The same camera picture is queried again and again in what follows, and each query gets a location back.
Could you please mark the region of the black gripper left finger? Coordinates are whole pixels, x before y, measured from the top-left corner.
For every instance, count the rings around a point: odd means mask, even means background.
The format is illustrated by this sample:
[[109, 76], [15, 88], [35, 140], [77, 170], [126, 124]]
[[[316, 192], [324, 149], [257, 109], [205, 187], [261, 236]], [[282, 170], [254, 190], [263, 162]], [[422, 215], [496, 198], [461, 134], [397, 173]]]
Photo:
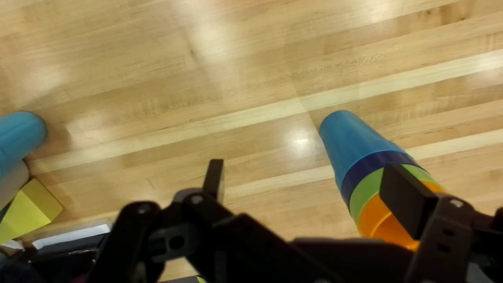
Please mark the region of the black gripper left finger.
[[217, 201], [224, 200], [224, 184], [225, 184], [225, 160], [224, 159], [211, 159], [205, 182], [203, 192], [213, 197]]

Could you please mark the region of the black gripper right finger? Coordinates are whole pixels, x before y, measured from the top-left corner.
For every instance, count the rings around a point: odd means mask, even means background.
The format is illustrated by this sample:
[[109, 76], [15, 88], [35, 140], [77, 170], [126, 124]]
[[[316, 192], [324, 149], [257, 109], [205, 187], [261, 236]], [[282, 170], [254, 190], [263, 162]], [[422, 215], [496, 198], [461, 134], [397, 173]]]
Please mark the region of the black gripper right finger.
[[384, 168], [379, 195], [408, 234], [419, 241], [439, 197], [403, 165]]

